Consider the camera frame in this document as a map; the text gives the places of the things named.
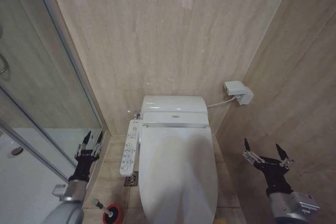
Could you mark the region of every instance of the toilet seat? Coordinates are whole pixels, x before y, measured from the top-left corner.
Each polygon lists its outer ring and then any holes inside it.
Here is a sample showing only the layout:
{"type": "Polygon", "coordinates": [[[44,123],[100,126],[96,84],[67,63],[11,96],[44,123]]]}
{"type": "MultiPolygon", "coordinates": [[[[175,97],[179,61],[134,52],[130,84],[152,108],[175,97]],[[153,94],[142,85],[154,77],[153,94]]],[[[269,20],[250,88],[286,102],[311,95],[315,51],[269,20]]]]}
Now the toilet seat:
{"type": "Polygon", "coordinates": [[[212,224],[217,172],[209,127],[142,127],[139,189],[150,224],[212,224]]]}

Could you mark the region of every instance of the floor drain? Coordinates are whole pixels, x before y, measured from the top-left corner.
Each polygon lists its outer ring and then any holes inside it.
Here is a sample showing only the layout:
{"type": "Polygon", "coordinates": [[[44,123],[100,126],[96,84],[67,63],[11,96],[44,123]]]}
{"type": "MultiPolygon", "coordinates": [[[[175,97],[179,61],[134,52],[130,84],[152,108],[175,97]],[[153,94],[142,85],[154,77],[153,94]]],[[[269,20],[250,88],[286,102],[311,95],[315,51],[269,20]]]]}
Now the floor drain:
{"type": "Polygon", "coordinates": [[[125,178],[124,186],[138,186],[139,172],[134,172],[133,175],[125,178]]]}
{"type": "Polygon", "coordinates": [[[11,153],[8,155],[8,157],[17,157],[23,152],[23,148],[21,146],[14,148],[11,153]]]}

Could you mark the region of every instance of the power cord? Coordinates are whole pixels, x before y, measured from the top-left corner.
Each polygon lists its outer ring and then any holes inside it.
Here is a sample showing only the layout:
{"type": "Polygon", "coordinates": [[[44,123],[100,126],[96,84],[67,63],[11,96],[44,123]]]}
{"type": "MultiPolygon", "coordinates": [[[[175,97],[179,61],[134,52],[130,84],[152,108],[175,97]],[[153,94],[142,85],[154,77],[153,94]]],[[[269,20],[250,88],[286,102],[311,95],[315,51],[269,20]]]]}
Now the power cord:
{"type": "Polygon", "coordinates": [[[232,102],[233,100],[235,100],[238,96],[234,96],[232,97],[230,100],[227,100],[227,101],[224,101],[224,102],[220,102],[220,103],[215,103],[215,104],[211,104],[211,105],[208,105],[207,108],[212,108],[212,107],[216,107],[216,106],[220,106],[224,103],[227,103],[227,102],[232,102]]]}

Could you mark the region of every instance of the beige tile floor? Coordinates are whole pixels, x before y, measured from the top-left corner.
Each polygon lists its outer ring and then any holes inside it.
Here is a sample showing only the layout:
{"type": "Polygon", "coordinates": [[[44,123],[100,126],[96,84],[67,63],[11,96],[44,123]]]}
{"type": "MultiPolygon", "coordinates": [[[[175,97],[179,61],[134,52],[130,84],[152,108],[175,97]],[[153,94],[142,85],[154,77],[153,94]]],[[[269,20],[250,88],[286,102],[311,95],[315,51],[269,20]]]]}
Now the beige tile floor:
{"type": "MultiPolygon", "coordinates": [[[[90,204],[98,198],[103,204],[117,204],[124,212],[124,224],[148,223],[142,210],[138,187],[124,187],[124,177],[119,174],[121,156],[126,136],[112,136],[97,181],[84,204],[84,224],[101,224],[102,212],[90,204]]],[[[246,224],[239,200],[224,163],[216,138],[213,138],[218,175],[218,202],[215,219],[225,219],[227,224],[246,224]]],[[[139,168],[139,155],[135,170],[139,168]]]]}

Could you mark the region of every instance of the smart toilet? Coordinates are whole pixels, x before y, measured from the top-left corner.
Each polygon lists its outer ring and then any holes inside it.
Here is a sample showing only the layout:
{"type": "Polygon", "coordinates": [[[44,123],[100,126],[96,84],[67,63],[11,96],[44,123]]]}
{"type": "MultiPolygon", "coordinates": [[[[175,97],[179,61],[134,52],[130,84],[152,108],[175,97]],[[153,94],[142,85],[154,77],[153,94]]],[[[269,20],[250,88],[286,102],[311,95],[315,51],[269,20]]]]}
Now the smart toilet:
{"type": "Polygon", "coordinates": [[[139,189],[150,224],[211,224],[217,172],[202,97],[143,99],[139,189]]]}

